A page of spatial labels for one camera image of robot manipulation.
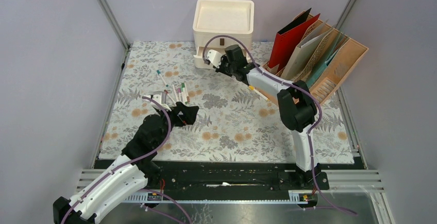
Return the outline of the yellow capped white marker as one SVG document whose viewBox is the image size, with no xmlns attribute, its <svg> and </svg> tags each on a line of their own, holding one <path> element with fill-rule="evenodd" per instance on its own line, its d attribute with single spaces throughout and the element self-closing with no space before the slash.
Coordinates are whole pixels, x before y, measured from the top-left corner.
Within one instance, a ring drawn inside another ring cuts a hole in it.
<svg viewBox="0 0 437 224">
<path fill-rule="evenodd" d="M 254 93 L 256 93 L 257 95 L 259 95 L 260 97 L 262 97 L 264 100 L 268 101 L 269 99 L 262 94 L 260 91 L 258 91 L 256 88 L 254 88 L 253 86 L 249 85 L 248 88 L 253 91 Z"/>
</svg>

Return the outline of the beige folder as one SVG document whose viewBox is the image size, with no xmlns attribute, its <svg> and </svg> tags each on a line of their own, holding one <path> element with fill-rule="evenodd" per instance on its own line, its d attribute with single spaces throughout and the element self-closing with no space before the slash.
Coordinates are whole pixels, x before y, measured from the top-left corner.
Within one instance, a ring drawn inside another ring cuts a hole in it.
<svg viewBox="0 0 437 224">
<path fill-rule="evenodd" d="M 304 69 L 322 39 L 332 29 L 326 22 L 322 23 L 318 20 L 306 30 L 283 69 L 280 75 L 281 78 L 293 80 Z"/>
</svg>

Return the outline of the red folder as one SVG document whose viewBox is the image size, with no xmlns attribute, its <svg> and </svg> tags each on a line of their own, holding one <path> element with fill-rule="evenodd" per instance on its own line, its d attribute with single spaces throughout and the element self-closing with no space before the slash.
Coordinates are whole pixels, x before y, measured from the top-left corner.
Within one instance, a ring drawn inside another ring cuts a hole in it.
<svg viewBox="0 0 437 224">
<path fill-rule="evenodd" d="M 310 17 L 310 12 L 311 8 L 298 15 L 276 33 L 270 60 L 266 67 L 270 73 L 276 74 L 286 66 L 307 29 L 320 17 L 320 13 Z"/>
</svg>

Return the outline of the brown capped white marker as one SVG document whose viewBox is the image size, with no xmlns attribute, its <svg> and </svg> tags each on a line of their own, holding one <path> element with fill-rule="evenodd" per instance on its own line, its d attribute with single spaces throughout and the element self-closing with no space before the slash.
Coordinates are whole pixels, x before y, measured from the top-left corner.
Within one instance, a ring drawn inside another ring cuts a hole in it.
<svg viewBox="0 0 437 224">
<path fill-rule="evenodd" d="M 167 97 L 172 101 L 173 104 L 176 104 L 176 101 L 173 99 L 173 97 L 170 95 L 168 90 L 164 90 Z"/>
</svg>

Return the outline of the teal folder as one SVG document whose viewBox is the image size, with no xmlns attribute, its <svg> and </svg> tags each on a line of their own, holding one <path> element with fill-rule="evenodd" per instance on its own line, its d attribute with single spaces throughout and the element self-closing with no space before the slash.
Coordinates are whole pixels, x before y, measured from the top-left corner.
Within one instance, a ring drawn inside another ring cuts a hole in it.
<svg viewBox="0 0 437 224">
<path fill-rule="evenodd" d="M 344 39 L 345 34 L 344 33 L 339 33 L 335 39 L 333 40 L 333 42 L 330 43 L 330 45 L 328 46 L 328 48 L 325 50 L 324 54 L 320 57 L 320 59 L 317 61 L 317 63 L 315 64 L 315 66 L 312 68 L 312 71 L 309 73 L 308 77 L 306 78 L 306 80 L 304 80 L 304 82 L 307 84 L 307 86 L 309 88 L 311 88 L 316 81 L 319 79 L 319 77 L 321 76 L 321 74 L 324 72 L 324 70 L 327 68 L 327 66 L 329 65 L 330 61 L 332 60 L 331 55 L 334 52 L 335 47 L 342 42 L 342 40 Z"/>
</svg>

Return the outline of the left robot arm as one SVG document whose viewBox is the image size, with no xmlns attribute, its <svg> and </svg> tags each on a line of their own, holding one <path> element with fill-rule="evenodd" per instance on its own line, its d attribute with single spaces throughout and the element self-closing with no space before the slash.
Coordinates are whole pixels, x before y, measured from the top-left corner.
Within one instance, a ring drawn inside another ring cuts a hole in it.
<svg viewBox="0 0 437 224">
<path fill-rule="evenodd" d="M 121 154 L 88 186 L 70 198 L 53 203 L 54 223 L 100 223 L 127 197 L 160 181 L 160 170 L 152 161 L 175 127 L 195 123 L 198 106 L 177 102 L 173 107 L 154 104 L 155 114 L 144 118 Z"/>
</svg>

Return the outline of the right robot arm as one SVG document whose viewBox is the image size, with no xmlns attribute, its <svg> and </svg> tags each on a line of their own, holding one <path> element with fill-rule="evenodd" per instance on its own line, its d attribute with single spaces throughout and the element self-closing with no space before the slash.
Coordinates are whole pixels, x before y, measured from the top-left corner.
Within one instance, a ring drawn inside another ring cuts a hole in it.
<svg viewBox="0 0 437 224">
<path fill-rule="evenodd" d="M 312 171 L 316 162 L 311 139 L 317 106 L 309 96 L 306 83 L 282 80 L 258 64 L 248 62 L 237 44 L 227 47 L 224 54 L 209 50 L 206 60 L 216 72 L 234 77 L 277 100 L 280 119 L 291 130 L 296 147 L 296 165 L 302 170 L 295 176 L 296 184 L 303 189 L 310 188 L 316 182 Z"/>
</svg>

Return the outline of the white three-drawer organizer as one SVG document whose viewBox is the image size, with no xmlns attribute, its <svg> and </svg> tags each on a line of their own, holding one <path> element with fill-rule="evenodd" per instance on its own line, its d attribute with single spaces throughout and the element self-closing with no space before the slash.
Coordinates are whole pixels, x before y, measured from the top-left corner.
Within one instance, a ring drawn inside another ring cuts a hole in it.
<svg viewBox="0 0 437 224">
<path fill-rule="evenodd" d="M 227 46 L 236 44 L 229 38 L 214 36 L 228 35 L 241 41 L 252 49 L 255 4 L 251 0 L 198 0 L 193 21 L 193 34 L 196 48 L 194 65 L 196 68 L 212 69 L 205 64 L 202 55 L 205 49 L 224 53 Z"/>
</svg>

